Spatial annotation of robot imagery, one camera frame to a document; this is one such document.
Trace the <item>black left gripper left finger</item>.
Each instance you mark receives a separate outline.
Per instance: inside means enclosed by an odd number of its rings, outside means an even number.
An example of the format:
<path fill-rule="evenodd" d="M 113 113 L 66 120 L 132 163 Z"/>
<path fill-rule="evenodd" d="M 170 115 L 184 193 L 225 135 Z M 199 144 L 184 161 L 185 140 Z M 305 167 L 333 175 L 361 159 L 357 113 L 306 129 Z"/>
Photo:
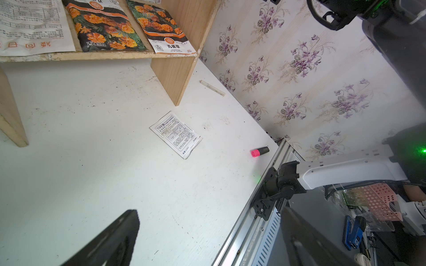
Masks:
<path fill-rule="evenodd" d="M 128 266 L 132 260 L 140 221 L 129 209 L 63 263 L 64 266 Z"/>

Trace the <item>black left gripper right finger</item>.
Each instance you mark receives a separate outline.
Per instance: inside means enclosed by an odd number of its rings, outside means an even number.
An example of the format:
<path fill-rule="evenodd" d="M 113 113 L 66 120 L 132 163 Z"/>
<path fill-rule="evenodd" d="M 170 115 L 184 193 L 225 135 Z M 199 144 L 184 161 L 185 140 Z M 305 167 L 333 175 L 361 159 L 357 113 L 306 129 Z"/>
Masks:
<path fill-rule="evenodd" d="M 289 265 L 307 266 L 310 262 L 317 266 L 357 265 L 292 208 L 284 207 L 280 215 Z"/>

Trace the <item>white text seed bag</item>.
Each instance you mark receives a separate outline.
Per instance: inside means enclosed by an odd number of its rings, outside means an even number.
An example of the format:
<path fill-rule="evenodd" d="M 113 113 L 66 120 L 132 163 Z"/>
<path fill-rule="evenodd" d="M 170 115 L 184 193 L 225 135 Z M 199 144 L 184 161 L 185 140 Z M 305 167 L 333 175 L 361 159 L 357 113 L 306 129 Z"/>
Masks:
<path fill-rule="evenodd" d="M 153 124 L 150 130 L 184 160 L 188 159 L 194 148 L 203 140 L 200 134 L 171 111 Z"/>

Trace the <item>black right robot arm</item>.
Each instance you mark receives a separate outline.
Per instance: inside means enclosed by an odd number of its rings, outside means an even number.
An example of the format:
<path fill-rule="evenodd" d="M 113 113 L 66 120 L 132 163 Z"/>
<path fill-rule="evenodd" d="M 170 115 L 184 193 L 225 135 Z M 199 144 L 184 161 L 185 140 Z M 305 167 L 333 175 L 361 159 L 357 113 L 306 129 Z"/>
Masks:
<path fill-rule="evenodd" d="M 291 171 L 305 190 L 372 182 L 426 184 L 426 3 L 308 1 L 318 24 L 367 49 L 327 77 Z"/>

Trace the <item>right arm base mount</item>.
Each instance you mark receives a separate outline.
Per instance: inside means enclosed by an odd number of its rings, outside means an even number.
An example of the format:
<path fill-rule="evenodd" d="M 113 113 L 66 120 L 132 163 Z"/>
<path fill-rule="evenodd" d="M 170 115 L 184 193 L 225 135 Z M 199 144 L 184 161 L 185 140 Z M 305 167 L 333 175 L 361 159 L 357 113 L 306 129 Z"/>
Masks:
<path fill-rule="evenodd" d="M 295 194 L 307 192 L 298 180 L 300 177 L 296 172 L 298 165 L 298 161 L 291 161 L 282 164 L 278 170 L 274 167 L 268 169 L 250 205 L 257 217 L 268 221 L 277 201 L 290 200 Z"/>

